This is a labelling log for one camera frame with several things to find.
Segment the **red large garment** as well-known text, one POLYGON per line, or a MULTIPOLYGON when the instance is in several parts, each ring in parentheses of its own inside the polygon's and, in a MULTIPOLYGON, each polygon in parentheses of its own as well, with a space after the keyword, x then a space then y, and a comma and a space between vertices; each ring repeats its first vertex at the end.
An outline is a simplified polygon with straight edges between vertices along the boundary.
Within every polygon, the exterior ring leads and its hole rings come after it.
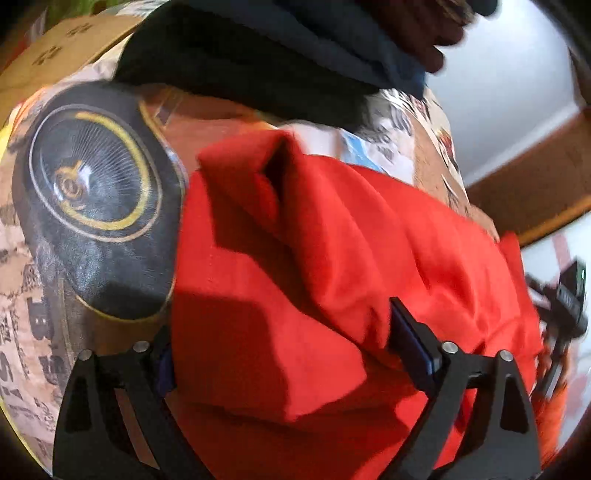
POLYGON ((305 154, 290 133, 195 156, 171 302, 177 422, 217 479, 375 479, 426 398, 390 353, 390 301, 464 351, 542 340, 516 236, 425 192, 305 154))

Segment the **dark folded clothes pile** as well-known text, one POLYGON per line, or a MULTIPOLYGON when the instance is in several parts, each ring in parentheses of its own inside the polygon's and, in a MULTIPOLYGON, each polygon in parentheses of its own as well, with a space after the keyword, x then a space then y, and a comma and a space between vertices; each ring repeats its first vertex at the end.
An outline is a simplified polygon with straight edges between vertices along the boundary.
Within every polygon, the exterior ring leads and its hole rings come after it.
POLYGON ((114 78, 356 127, 373 95, 421 97, 465 28, 447 1, 169 1, 131 36, 114 78))

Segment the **newspaper print bed cover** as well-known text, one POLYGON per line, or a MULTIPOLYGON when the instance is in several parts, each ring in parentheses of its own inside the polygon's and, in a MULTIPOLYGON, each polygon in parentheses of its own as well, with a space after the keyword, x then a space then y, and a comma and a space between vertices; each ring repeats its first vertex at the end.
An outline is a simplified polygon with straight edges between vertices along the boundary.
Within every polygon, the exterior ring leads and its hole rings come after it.
POLYGON ((165 322, 173 247, 197 153, 256 129, 305 152, 413 185, 488 233, 467 195, 432 92, 370 97, 359 130, 283 120, 228 100, 111 82, 116 43, 17 104, 1 153, 1 410, 52 467, 62 395, 79 351, 112 354, 165 322))

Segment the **brown cardboard box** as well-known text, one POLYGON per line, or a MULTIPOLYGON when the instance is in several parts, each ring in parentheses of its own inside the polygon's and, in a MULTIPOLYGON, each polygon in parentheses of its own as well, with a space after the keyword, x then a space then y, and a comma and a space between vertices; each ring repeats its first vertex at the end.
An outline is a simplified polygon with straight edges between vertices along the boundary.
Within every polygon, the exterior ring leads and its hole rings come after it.
POLYGON ((41 87, 96 61, 140 22, 138 16, 96 15, 67 19, 53 27, 1 73, 1 121, 41 87))

